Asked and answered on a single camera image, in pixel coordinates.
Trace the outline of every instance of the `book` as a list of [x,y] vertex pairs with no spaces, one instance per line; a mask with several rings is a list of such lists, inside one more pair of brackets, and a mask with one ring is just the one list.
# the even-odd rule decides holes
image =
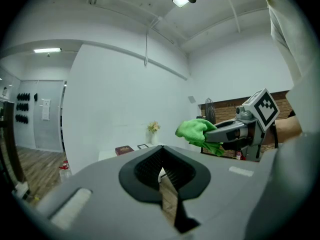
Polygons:
[[115,148],[115,153],[117,156],[124,155],[134,151],[130,146],[119,146]]

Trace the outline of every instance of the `brick wall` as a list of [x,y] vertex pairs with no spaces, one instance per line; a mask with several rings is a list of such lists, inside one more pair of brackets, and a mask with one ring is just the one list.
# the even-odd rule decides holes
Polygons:
[[[288,91],[281,91],[271,93],[272,97],[274,98],[277,106],[280,109],[280,113],[277,119],[286,119],[288,118],[289,113],[292,111],[292,107],[290,106],[289,102],[286,99],[286,94]],[[238,99],[231,99],[225,100],[220,102],[214,103],[215,108],[215,120],[216,123],[220,123],[225,120],[233,119],[236,116],[236,106],[242,105],[249,97],[238,98]],[[205,104],[201,105],[201,115],[205,115]],[[261,146],[261,153],[263,154],[265,151],[274,148],[274,144],[271,145],[262,145]],[[226,150],[224,155],[226,157],[235,157],[234,150]]]

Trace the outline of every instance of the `vase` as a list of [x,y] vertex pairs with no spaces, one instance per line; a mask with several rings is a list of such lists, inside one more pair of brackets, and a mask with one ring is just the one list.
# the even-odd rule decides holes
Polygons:
[[154,146],[158,145],[158,134],[157,132],[154,132],[151,134],[151,144]]

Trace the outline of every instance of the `fluorescent light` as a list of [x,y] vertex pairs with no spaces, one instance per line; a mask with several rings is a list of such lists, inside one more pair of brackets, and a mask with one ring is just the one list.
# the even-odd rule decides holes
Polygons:
[[35,49],[35,53],[54,53],[61,52],[61,48],[46,48],[46,49]]
[[172,0],[172,2],[175,3],[176,6],[181,8],[182,6],[185,6],[187,3],[189,3],[188,0]]

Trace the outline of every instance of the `door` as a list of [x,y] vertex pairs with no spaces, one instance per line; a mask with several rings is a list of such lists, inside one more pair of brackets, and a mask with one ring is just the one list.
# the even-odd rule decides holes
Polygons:
[[[37,149],[63,152],[60,134],[60,104],[64,89],[63,81],[39,81],[37,102],[34,104],[33,128]],[[49,109],[44,101],[49,100]]]

